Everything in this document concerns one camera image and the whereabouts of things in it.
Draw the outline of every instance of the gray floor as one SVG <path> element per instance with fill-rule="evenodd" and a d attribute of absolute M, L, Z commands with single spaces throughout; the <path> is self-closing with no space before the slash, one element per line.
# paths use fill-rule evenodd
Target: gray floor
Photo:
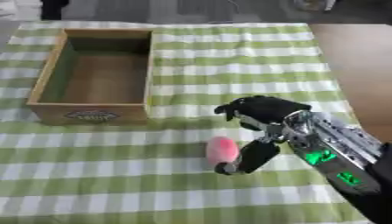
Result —
<path fill-rule="evenodd" d="M 153 24 L 390 22 L 390 0 L 342 0 L 328 13 L 297 10 L 293 0 L 71 0 L 64 19 Z"/>
<path fill-rule="evenodd" d="M 16 21 L 0 20 L 0 53 L 8 43 L 8 40 L 14 31 L 18 28 L 19 24 L 20 23 Z"/>

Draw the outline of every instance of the tablecloth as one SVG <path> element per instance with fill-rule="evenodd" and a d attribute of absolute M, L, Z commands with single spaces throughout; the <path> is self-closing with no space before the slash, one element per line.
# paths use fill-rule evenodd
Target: tablecloth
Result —
<path fill-rule="evenodd" d="M 39 123 L 25 101 L 61 27 L 155 29 L 147 125 Z M 208 139 L 257 136 L 214 114 L 246 95 L 355 122 L 307 24 L 21 24 L 0 56 L 0 223 L 367 223 L 287 145 L 253 174 L 212 171 Z"/>

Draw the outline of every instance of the wooden table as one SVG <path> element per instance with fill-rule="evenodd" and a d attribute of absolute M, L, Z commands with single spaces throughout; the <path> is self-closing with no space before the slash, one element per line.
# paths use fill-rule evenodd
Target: wooden table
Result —
<path fill-rule="evenodd" d="M 392 26 L 313 24 L 333 75 L 362 127 L 392 141 Z"/>

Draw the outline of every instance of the open box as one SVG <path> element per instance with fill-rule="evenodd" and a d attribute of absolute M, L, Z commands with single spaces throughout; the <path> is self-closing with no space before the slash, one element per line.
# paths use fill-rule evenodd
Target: open box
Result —
<path fill-rule="evenodd" d="M 51 125 L 147 120 L 152 30 L 65 29 L 27 105 Z"/>

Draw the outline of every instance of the green led light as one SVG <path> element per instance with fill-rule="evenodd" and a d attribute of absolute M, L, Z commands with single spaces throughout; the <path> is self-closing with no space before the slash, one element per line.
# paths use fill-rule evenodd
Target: green led light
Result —
<path fill-rule="evenodd" d="M 331 153 L 330 150 L 318 150 L 312 153 L 307 153 L 304 158 L 310 165 L 317 165 L 336 158 L 336 155 Z"/>
<path fill-rule="evenodd" d="M 350 186 L 357 186 L 358 184 L 361 183 L 361 180 L 356 178 L 351 172 L 349 171 L 343 171 L 338 173 L 338 178 L 343 180 L 346 184 Z"/>

